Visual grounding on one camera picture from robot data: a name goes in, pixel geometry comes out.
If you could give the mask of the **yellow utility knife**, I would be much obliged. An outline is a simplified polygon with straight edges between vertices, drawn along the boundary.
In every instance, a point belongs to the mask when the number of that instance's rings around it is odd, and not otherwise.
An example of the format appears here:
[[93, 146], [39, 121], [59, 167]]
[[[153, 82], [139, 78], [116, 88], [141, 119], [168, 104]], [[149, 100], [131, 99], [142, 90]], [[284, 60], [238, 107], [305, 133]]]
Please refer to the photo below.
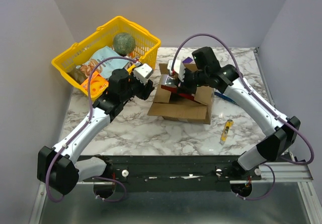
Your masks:
[[221, 137], [220, 137], [220, 144], [224, 144], [226, 142], [228, 132], [229, 132], [230, 128], [232, 127], [232, 125], [233, 125], [233, 120], [229, 119], [226, 121], [224, 129], [223, 129]]

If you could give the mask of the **dark red snack packet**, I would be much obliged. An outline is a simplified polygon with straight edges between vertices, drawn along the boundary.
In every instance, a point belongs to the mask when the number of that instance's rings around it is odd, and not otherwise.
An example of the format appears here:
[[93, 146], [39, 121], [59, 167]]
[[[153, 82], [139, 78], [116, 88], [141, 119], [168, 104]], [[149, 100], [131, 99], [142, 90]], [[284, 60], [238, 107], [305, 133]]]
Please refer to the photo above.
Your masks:
[[178, 78], [173, 78], [167, 74], [161, 75], [160, 87], [173, 94], [195, 102], [196, 88], [189, 88], [184, 85]]

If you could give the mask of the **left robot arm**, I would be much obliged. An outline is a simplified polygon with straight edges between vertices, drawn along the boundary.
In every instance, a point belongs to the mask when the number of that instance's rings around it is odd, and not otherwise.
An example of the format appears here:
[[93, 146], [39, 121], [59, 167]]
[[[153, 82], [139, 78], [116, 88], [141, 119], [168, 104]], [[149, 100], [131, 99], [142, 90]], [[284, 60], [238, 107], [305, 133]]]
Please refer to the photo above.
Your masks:
[[91, 104], [82, 122], [63, 140], [53, 147], [44, 146], [38, 152], [37, 178], [46, 189], [54, 189], [67, 195], [76, 183], [91, 177], [107, 181], [112, 174], [108, 161], [91, 157], [80, 161], [79, 157], [92, 139], [123, 110], [134, 97], [146, 100], [154, 90], [150, 76], [153, 69], [147, 65], [136, 67], [132, 72], [116, 69], [112, 72], [108, 87]]

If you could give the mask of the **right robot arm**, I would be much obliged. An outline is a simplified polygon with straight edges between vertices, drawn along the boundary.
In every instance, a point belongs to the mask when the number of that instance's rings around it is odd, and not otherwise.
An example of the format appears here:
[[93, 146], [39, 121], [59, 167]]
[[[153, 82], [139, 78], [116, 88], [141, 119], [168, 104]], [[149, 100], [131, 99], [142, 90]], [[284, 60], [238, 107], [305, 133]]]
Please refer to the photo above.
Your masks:
[[179, 60], [171, 66], [170, 72], [177, 73], [179, 78], [178, 89], [193, 92], [197, 87], [209, 86], [219, 90], [242, 107], [266, 136], [234, 161], [232, 175], [244, 179], [255, 166], [279, 158], [295, 142], [300, 120], [295, 116], [289, 118], [271, 106], [238, 75], [235, 66], [220, 66], [210, 47], [197, 49], [192, 55], [196, 71], [187, 69]]

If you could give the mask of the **brown cardboard express box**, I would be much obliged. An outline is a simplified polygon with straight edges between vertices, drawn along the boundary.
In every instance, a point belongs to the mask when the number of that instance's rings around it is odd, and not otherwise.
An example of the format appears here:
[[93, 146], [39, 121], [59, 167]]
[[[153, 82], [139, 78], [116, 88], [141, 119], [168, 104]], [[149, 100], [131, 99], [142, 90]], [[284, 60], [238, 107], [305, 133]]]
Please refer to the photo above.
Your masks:
[[149, 116], [159, 116], [166, 120], [189, 123], [210, 124], [214, 89], [198, 87], [194, 100], [186, 99], [161, 88], [159, 81]]

